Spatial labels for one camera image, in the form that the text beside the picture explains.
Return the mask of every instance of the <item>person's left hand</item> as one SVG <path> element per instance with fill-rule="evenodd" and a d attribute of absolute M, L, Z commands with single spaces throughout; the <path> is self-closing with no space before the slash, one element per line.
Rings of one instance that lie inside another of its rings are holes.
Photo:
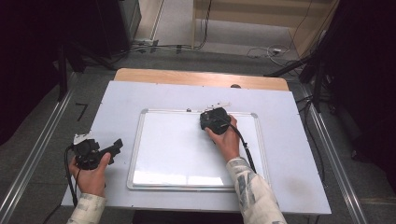
<path fill-rule="evenodd" d="M 98 167 L 94 170 L 79 170 L 76 157 L 69 163 L 69 171 L 76 179 L 78 176 L 78 187 L 81 193 L 89 193 L 105 198 L 105 169 L 110 162 L 110 153 L 106 153 Z"/>

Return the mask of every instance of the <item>white table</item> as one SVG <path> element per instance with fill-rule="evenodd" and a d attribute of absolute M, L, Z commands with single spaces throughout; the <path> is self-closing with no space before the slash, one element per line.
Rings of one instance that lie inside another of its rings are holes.
<path fill-rule="evenodd" d="M 259 115 L 272 188 L 282 212 L 330 214 L 318 170 L 291 92 L 112 81 L 92 125 L 94 138 L 108 147 L 121 138 L 124 147 L 106 169 L 107 206 L 237 212 L 231 192 L 130 191 L 126 186 L 139 114 L 144 108 L 202 109 L 232 102 L 229 111 Z M 62 205 L 71 205 L 67 191 Z"/>

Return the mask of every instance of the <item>person's right hand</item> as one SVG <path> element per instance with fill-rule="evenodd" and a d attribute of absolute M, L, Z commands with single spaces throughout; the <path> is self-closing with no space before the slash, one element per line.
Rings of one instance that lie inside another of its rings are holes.
<path fill-rule="evenodd" d="M 229 115 L 231 124 L 236 128 L 236 119 Z M 217 135 L 209 128 L 205 128 L 209 137 L 216 143 L 225 161 L 230 161 L 235 157 L 239 157 L 239 136 L 232 127 L 228 127 L 227 132 Z"/>
<path fill-rule="evenodd" d="M 80 170 L 77 167 L 76 157 L 69 163 L 69 171 L 76 179 L 78 176 L 78 187 L 81 193 L 89 193 L 105 198 L 105 169 L 110 162 L 111 155 L 107 152 L 98 167 L 94 170 Z"/>

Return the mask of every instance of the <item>patterned sleeve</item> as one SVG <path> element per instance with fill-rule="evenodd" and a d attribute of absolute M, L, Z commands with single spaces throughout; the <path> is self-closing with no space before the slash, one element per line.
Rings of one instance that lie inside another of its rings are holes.
<path fill-rule="evenodd" d="M 79 197 L 77 207 L 67 224 L 96 224 L 105 209 L 106 198 L 96 195 L 82 193 Z"/>
<path fill-rule="evenodd" d="M 245 224 L 286 223 L 276 197 L 262 176 L 255 174 L 243 158 L 227 163 L 239 199 L 239 208 Z"/>

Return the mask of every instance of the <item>black device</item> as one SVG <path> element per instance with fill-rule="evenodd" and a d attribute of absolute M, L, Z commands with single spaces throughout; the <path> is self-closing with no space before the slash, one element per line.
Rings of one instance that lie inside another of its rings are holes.
<path fill-rule="evenodd" d="M 120 148 L 123 146 L 121 139 L 117 140 L 113 146 L 99 150 L 99 144 L 94 139 L 86 139 L 73 146 L 73 151 L 76 154 L 76 161 L 78 168 L 82 170 L 94 170 L 98 167 L 102 157 L 109 152 L 111 154 L 110 162 L 114 162 L 114 157 L 120 153 Z"/>
<path fill-rule="evenodd" d="M 223 134 L 227 131 L 231 118 L 224 108 L 219 107 L 202 113 L 200 122 L 202 130 L 207 127 L 215 134 Z"/>

